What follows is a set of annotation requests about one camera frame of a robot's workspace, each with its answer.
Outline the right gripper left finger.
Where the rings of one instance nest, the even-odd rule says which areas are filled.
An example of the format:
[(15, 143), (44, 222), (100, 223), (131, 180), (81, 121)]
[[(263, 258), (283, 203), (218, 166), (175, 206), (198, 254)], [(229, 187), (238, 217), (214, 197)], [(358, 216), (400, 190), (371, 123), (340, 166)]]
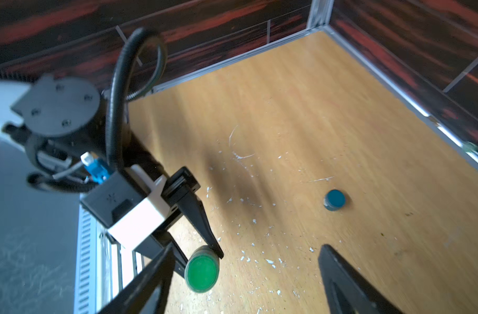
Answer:
[(175, 258), (168, 247), (152, 260), (100, 313), (164, 313)]

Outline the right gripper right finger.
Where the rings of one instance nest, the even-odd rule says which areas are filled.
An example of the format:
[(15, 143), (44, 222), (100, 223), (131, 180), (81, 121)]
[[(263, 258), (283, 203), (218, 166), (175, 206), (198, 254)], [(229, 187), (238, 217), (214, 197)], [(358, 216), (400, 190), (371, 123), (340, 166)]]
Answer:
[(401, 313), (332, 246), (321, 247), (318, 263), (331, 313)]

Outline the blue paint jar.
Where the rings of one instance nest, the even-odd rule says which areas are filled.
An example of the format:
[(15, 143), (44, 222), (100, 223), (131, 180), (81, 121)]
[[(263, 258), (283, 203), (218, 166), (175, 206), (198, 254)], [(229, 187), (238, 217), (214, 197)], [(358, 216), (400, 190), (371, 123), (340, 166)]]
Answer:
[(346, 205), (346, 196), (337, 189), (329, 191), (324, 198), (324, 207), (328, 211), (338, 211)]

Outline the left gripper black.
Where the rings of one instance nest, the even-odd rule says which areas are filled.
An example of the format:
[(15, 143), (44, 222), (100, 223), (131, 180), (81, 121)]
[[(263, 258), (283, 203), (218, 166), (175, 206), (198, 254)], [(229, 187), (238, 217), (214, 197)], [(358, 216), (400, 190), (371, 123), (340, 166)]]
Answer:
[(181, 212), (218, 258), (223, 259), (224, 252), (197, 195), (188, 192), (176, 203), (174, 195), (182, 186), (187, 185), (193, 190), (199, 185), (187, 167), (180, 168), (171, 177), (156, 173), (154, 179), (140, 166), (134, 166), (132, 170), (149, 188), (147, 197), (134, 208), (133, 251), (141, 255), (158, 255), (162, 248), (169, 247), (175, 258), (174, 271), (184, 278), (187, 256), (169, 232), (160, 231), (169, 229)]

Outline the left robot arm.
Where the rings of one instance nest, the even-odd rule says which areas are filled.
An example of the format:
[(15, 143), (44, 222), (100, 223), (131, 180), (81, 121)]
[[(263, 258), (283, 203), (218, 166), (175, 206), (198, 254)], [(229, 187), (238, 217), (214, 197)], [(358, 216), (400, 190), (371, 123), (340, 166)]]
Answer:
[(0, 73), (0, 137), (26, 153), (30, 187), (82, 195), (81, 205), (113, 243), (156, 259), (174, 244), (169, 228), (186, 217), (215, 259), (222, 259), (186, 167), (169, 175), (110, 102), (87, 80)]

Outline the green paint jar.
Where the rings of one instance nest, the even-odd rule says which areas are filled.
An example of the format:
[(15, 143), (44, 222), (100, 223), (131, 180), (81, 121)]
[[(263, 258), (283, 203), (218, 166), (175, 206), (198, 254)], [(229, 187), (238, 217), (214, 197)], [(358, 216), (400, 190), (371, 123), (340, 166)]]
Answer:
[(219, 278), (220, 259), (207, 245), (199, 247), (185, 267), (184, 279), (195, 293), (206, 293), (215, 286)]

